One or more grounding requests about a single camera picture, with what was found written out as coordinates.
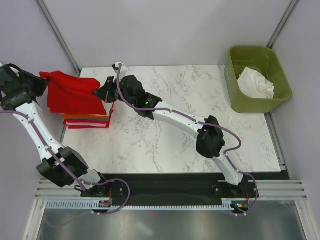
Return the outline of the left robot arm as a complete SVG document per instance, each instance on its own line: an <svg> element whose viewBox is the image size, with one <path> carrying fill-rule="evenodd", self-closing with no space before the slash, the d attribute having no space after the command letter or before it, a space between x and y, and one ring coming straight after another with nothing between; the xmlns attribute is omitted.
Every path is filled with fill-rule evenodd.
<svg viewBox="0 0 320 240"><path fill-rule="evenodd" d="M34 142L40 165L37 171L56 186L75 185L82 197L104 197L110 185L101 173L89 168L74 149L57 140L43 120L37 102L46 91L48 80L35 76L9 63L0 65L0 112L11 114L25 128Z"/></svg>

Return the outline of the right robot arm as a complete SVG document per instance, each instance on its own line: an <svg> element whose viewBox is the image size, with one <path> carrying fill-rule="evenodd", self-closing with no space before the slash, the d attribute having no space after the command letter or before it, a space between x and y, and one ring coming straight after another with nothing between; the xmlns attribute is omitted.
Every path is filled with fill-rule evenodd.
<svg viewBox="0 0 320 240"><path fill-rule="evenodd" d="M134 75L127 75L118 81L115 76L107 78L105 84L94 95L106 103L121 101L132 108L139 116L172 125L196 140L196 151L204 158L211 159L220 169L229 191L235 197L247 191L245 174L230 160L224 133L235 133L221 127L218 120L210 115L207 118L179 111L160 97L146 92Z"/></svg>

